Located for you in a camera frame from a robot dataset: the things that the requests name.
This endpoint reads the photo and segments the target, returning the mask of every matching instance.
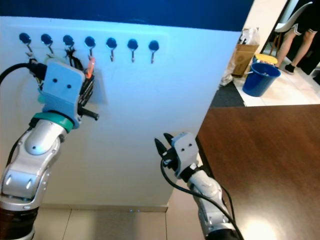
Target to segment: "chair leg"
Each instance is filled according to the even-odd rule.
[[[276,46],[276,54],[275,54],[275,56],[278,56],[278,52],[279,52],[279,49],[280,49],[280,43],[281,43],[281,37],[282,37],[282,32],[280,32],[279,37],[278,37],[278,44]]]
[[[274,48],[275,48],[275,46],[276,46],[276,41],[277,41],[277,39],[278,39],[278,34],[275,36],[275,38],[274,38],[274,40],[273,40],[273,44],[272,44],[272,48],[271,48],[271,51],[270,51],[270,56],[272,55],[272,52],[274,51]]]

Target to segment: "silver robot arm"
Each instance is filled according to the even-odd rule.
[[[182,133],[176,137],[165,133],[164,136],[172,148],[167,150],[158,139],[155,139],[156,148],[162,157],[163,166],[161,168],[173,169],[175,176],[178,179],[183,179],[193,193],[209,198],[229,215],[223,202],[221,186],[215,179],[209,177],[203,169],[198,167],[197,155],[199,149],[195,137],[191,133]],[[170,183],[164,170],[162,174]],[[198,217],[206,240],[242,239],[242,236],[237,234],[234,225],[217,206],[203,198],[193,197],[199,208]]]
[[[44,107],[17,141],[16,156],[12,162],[8,160],[1,177],[0,240],[33,239],[34,221],[61,143],[72,129],[80,126],[83,115],[99,118],[84,108],[93,93],[93,75],[87,78],[82,71],[59,62],[25,65],[41,80]],[[0,79],[8,73],[4,71]]]

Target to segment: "wooden table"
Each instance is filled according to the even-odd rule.
[[[211,108],[198,140],[245,240],[320,239],[320,105]]]

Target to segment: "chair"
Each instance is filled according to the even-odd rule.
[[[312,1],[306,3],[305,5],[303,5],[302,7],[300,7],[290,18],[286,23],[278,23],[275,27],[275,37],[273,40],[273,44],[272,44],[272,48],[270,51],[270,56],[276,46],[276,56],[278,55],[278,51],[280,48],[280,43],[281,43],[281,38],[282,38],[282,33],[287,32],[296,22],[296,20],[298,19],[298,17],[304,12],[304,10],[306,10],[306,8],[312,4]]]

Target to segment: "cardboard box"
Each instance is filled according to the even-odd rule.
[[[235,50],[235,68],[232,75],[243,76],[259,45],[237,44]]]

